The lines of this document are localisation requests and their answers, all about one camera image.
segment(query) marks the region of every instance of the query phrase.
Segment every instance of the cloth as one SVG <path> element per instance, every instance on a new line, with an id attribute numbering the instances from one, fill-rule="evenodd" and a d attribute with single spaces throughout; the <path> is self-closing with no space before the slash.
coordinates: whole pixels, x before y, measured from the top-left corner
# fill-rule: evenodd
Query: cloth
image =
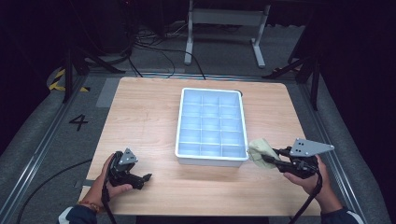
<path id="1" fill-rule="evenodd" d="M 270 147 L 268 142 L 263 138 L 251 141 L 248 144 L 247 154 L 251 161 L 253 161 L 256 165 L 264 169 L 273 169 L 276 168 L 276 166 L 273 165 L 272 163 L 268 163 L 264 161 L 262 159 L 262 155 L 272 156 L 276 160 L 280 161 L 279 156 L 276 155 L 276 153 Z"/>
<path id="2" fill-rule="evenodd" d="M 88 207 L 75 205 L 66 208 L 58 217 L 57 224 L 95 224 L 96 214 Z"/>
<path id="3" fill-rule="evenodd" d="M 320 214 L 320 217 L 322 224 L 339 224 L 339 223 L 363 224 L 364 223 L 358 214 L 348 210 L 345 207 L 335 212 Z"/>

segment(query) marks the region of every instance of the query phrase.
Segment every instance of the yellow cloth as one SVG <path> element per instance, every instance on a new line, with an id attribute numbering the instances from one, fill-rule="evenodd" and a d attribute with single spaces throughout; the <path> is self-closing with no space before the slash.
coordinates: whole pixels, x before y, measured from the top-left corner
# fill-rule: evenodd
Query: yellow cloth
<path id="1" fill-rule="evenodd" d="M 262 159 L 262 155 L 272 156 L 276 160 L 280 161 L 280 158 L 272 150 L 268 142 L 263 138 L 251 141 L 248 144 L 247 154 L 251 161 L 253 161 L 256 165 L 264 169 L 273 169 L 276 166 L 273 165 L 272 163 L 268 163 L 264 161 Z"/>

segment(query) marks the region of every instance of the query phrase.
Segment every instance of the white plastic tray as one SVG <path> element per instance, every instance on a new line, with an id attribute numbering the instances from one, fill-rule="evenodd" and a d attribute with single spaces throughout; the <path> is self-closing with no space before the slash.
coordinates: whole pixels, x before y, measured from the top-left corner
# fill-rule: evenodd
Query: white plastic tray
<path id="1" fill-rule="evenodd" d="M 184 88 L 177 125 L 179 163 L 240 166 L 248 159 L 239 91 Z"/>

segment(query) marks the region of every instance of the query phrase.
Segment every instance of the table top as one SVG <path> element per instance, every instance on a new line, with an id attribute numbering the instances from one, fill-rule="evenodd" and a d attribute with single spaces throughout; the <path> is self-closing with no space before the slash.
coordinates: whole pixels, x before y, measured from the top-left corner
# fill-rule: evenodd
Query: table top
<path id="1" fill-rule="evenodd" d="M 240 167 L 179 164 L 175 155 L 183 88 L 239 90 L 247 140 L 265 138 L 272 147 L 304 138 L 283 84 L 181 78 L 124 77 L 120 80 L 87 179 L 94 180 L 108 156 L 129 147 L 139 159 L 131 173 L 152 173 L 141 190 L 110 202 L 114 214 L 170 216 L 293 216 L 308 195 L 277 169 L 252 161 Z M 84 196 L 89 187 L 84 187 Z M 304 212 L 318 216 L 313 201 Z"/>

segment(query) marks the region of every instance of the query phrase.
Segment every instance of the bracelet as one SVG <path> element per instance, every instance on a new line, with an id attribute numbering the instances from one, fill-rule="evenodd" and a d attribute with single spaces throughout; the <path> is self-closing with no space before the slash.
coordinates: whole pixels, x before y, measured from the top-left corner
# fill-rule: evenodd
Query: bracelet
<path id="1" fill-rule="evenodd" d="M 100 213 L 102 211 L 102 208 L 94 203 L 90 203 L 88 201 L 78 201 L 78 204 L 88 204 L 93 207 L 96 213 Z"/>

